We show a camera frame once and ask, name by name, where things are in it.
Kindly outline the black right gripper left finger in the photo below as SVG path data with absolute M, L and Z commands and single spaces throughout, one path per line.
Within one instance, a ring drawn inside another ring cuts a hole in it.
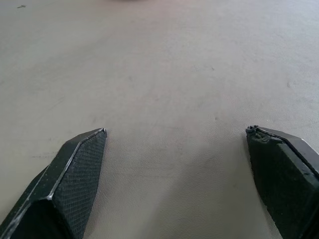
M 0 226 L 2 239 L 81 239 L 96 198 L 107 142 L 98 128 L 66 141 Z

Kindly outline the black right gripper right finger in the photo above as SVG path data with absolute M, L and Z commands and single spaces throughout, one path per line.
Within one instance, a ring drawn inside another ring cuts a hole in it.
M 284 239 L 319 237 L 319 154 L 302 138 L 246 128 L 254 182 Z

